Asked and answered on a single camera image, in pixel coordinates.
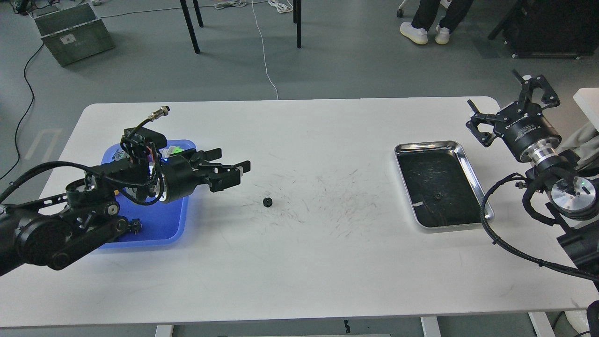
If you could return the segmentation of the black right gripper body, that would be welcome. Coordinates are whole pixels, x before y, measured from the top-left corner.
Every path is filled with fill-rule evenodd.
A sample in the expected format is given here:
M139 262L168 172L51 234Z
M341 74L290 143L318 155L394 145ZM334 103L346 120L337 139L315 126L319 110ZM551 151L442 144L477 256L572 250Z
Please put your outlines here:
M545 140L556 148L562 137L543 116L539 104L522 107L513 102L499 111L499 137L503 139L514 158L521 163L531 162L529 147Z

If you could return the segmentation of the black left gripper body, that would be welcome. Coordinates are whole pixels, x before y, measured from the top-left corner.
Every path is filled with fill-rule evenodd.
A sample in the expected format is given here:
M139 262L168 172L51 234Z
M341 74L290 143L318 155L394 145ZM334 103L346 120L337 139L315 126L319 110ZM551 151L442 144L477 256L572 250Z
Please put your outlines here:
M173 155L161 161L162 203L170 203L191 195L199 185L207 185L207 175L195 170L190 156Z

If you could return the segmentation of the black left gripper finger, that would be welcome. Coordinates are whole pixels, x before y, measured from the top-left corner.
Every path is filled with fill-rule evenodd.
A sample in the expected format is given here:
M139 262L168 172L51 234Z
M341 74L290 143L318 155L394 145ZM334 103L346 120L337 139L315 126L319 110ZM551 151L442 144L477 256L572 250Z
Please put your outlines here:
M204 162L212 162L217 159L222 158L222 149L216 148L209 151L196 151L191 155L189 161L192 165L199 166L199 164Z
M241 177L251 170L251 162L243 161L232 166L217 166L208 175L211 192L219 192L241 184Z

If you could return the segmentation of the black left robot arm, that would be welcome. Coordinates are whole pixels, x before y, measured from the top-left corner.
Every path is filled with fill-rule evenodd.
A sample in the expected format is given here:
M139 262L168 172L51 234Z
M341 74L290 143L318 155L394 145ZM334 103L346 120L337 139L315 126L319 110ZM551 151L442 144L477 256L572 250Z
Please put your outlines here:
M66 161L39 164L1 194L1 274L24 264L62 270L105 243L138 232L140 219L120 215L116 191L138 205L170 203L191 195L199 185L212 192L237 186L251 169L249 161L217 162L220 148L189 149L162 159L156 149L129 151L126 158L88 167ZM84 171L62 194L22 204L6 199L37 175L59 167Z

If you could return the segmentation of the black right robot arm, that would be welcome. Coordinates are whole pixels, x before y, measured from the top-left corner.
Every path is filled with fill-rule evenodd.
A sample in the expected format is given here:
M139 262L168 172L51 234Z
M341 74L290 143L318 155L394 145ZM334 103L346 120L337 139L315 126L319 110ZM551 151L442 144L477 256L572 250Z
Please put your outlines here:
M466 127L484 146L500 139L515 160L530 163L530 170L513 173L496 182L481 201L480 218L492 243L539 267L582 278L598 285L598 171L579 170L579 156L572 150L557 151L561 136L543 115L560 105L560 99L543 75L522 76L517 100L495 114L481 113L468 100L472 114ZM574 266L564 266L531 256L508 244L492 230L485 218L488 198L507 182L524 190L522 205L532 219L548 226L558 225L563 235L557 241Z

